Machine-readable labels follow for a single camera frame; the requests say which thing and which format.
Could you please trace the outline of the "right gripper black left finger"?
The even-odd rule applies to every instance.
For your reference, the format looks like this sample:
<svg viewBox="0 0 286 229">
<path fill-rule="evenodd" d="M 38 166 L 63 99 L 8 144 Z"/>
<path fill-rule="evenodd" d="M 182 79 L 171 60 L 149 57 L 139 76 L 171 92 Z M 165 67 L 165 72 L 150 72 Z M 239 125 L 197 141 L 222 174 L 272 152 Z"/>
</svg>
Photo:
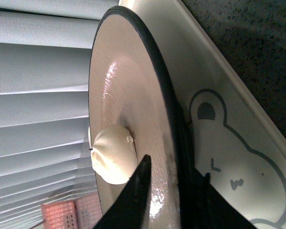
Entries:
<svg viewBox="0 0 286 229">
<path fill-rule="evenodd" d="M 151 196 L 151 157 L 144 155 L 114 204 L 95 229 L 146 229 Z"/>
</svg>

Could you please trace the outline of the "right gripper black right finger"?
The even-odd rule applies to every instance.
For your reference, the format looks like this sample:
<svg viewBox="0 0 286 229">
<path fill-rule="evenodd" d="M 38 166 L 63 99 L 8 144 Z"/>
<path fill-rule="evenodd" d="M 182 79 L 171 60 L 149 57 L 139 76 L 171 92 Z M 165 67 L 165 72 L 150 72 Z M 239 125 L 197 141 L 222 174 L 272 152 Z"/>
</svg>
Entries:
<svg viewBox="0 0 286 229">
<path fill-rule="evenodd" d="M 183 229 L 254 229 L 210 184 L 211 175 L 197 169 L 180 175 L 180 217 Z"/>
</svg>

